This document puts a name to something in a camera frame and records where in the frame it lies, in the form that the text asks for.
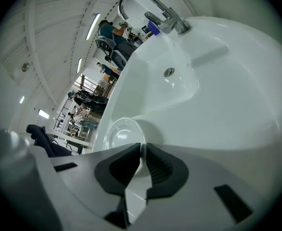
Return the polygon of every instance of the hat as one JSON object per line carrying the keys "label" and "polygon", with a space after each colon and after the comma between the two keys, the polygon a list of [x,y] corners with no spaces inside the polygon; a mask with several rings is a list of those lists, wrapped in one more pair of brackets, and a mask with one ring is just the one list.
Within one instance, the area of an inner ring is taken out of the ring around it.
{"label": "hat", "polygon": [[73,92],[73,91],[71,91],[71,92],[68,93],[68,97],[69,97],[69,98],[72,98],[72,96],[74,96],[74,92]]}

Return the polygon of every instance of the blue shirt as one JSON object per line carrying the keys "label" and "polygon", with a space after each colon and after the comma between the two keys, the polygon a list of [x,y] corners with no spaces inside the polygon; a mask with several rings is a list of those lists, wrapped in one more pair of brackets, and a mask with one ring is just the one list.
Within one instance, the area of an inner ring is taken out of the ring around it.
{"label": "blue shirt", "polygon": [[104,69],[106,69],[106,71],[104,71],[104,72],[105,72],[107,75],[112,75],[112,74],[113,74],[112,69],[110,69],[109,67],[105,66],[105,64],[102,64],[102,65],[101,65],[101,69],[102,69],[102,71],[103,71]]}
{"label": "blue shirt", "polygon": [[106,24],[100,29],[100,35],[105,36],[106,38],[109,39],[113,39],[113,35],[114,35],[114,41],[116,44],[125,42],[126,39],[123,36],[117,36],[112,33],[114,28],[115,27],[111,26],[110,24]]}

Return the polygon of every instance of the black rectangular slot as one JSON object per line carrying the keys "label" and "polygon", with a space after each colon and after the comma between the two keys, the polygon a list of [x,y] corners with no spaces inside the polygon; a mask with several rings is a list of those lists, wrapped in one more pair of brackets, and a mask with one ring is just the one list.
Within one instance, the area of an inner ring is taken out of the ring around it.
{"label": "black rectangular slot", "polygon": [[230,186],[222,185],[215,187],[214,190],[237,223],[253,213]]}
{"label": "black rectangular slot", "polygon": [[77,164],[75,163],[67,163],[67,164],[62,164],[62,165],[57,165],[54,166],[54,169],[56,172],[64,171],[73,167],[77,167]]}

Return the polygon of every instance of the teal t-shirt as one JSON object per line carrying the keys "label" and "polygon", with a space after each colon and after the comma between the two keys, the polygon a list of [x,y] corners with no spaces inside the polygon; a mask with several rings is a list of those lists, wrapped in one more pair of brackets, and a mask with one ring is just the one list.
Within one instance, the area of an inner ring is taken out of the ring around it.
{"label": "teal t-shirt", "polygon": [[[110,24],[106,24],[104,25],[101,29],[100,29],[100,35],[105,36],[109,39],[113,39],[113,29],[115,27],[111,26]],[[114,41],[116,44],[120,44],[126,41],[126,39],[123,36],[117,36],[114,34]]]}

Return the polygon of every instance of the white plate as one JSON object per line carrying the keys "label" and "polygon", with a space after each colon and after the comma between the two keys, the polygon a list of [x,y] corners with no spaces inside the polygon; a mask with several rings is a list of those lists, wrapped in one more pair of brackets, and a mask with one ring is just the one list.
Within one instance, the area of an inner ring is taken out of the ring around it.
{"label": "white plate", "polygon": [[131,143],[145,144],[145,136],[136,121],[123,117],[114,122],[109,129],[104,148],[108,150]]}

